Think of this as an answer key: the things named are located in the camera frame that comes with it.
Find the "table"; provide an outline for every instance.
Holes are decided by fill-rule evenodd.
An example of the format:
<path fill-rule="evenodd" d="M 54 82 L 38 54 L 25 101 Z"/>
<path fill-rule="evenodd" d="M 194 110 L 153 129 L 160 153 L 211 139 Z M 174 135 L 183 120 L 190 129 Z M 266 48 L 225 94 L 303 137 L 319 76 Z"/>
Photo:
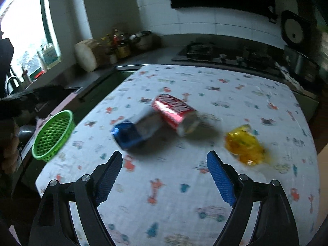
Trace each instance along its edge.
<path fill-rule="evenodd" d="M 161 93 L 199 111 L 202 125 L 178 137 L 163 128 L 134 153 L 122 151 L 110 130 L 137 114 Z M 225 134 L 250 124 L 269 151 L 267 163 L 246 166 L 224 148 Z M 212 246 L 231 207 L 208 172 L 206 155 L 215 150 L 224 163 L 254 181 L 281 182 L 293 210 L 300 244 L 306 245 L 319 207 L 319 174 L 314 142 L 288 86 L 239 72 L 207 67 L 146 65 L 128 77 L 80 122 L 36 181 L 42 195 L 48 182 L 72 182 L 108 161 L 115 150 L 123 167 L 99 213 L 117 245 Z M 259 203 L 253 206 L 241 245 L 252 235 Z M 74 226 L 87 245 L 75 204 Z"/>

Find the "green plastic basket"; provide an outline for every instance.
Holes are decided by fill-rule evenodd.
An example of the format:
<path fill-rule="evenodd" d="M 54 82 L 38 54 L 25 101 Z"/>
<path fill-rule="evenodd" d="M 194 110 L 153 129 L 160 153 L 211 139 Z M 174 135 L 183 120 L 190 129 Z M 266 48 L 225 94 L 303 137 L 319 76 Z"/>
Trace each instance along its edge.
<path fill-rule="evenodd" d="M 32 147 L 33 157 L 48 162 L 65 144 L 74 128 L 71 111 L 65 110 L 55 114 L 37 135 Z"/>

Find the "stove knob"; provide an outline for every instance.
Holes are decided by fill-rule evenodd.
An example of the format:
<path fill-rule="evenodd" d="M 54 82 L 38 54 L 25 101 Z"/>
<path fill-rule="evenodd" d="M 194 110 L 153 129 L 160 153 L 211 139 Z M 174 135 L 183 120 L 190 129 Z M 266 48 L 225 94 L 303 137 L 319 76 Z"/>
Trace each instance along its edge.
<path fill-rule="evenodd" d="M 220 54 L 220 59 L 223 61 L 223 60 L 226 60 L 227 59 L 227 55 L 226 54 Z"/>
<path fill-rule="evenodd" d="M 241 56 L 236 56 L 236 62 L 238 63 L 238 64 L 240 64 L 241 62 L 243 62 L 244 61 L 244 58 L 242 58 Z"/>

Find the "red object on windowsill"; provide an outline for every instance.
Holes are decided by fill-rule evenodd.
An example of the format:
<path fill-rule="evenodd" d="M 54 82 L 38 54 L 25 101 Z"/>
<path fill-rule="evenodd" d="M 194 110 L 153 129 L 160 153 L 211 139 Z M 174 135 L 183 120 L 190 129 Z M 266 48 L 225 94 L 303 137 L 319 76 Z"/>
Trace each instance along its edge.
<path fill-rule="evenodd" d="M 44 73 L 44 71 L 40 71 L 39 73 L 37 73 L 34 78 L 37 79 L 38 77 L 40 77 L 42 74 Z"/>

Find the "crumpled yellow plastic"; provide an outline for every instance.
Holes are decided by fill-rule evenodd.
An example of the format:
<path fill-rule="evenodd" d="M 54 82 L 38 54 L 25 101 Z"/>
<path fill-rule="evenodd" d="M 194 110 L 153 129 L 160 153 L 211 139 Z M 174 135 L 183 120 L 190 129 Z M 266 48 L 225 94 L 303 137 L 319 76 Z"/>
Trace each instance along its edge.
<path fill-rule="evenodd" d="M 257 138 L 251 134 L 250 125 L 242 125 L 227 133 L 225 147 L 232 154 L 239 156 L 246 165 L 257 165 L 265 159 L 265 149 Z"/>

